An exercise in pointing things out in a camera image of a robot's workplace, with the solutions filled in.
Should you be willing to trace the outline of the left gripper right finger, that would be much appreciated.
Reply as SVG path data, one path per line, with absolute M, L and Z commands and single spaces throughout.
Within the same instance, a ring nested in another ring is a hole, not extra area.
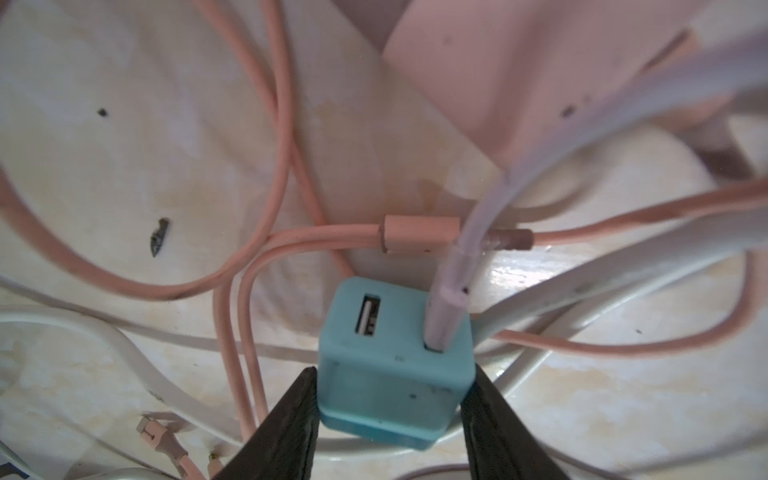
M 460 406 L 473 480 L 568 480 L 481 367 Z

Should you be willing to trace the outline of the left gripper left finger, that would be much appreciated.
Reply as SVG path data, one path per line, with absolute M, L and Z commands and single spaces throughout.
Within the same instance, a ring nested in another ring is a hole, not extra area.
M 217 480 L 311 477 L 320 423 L 317 377 L 315 367 L 298 375 L 263 424 L 215 475 Z

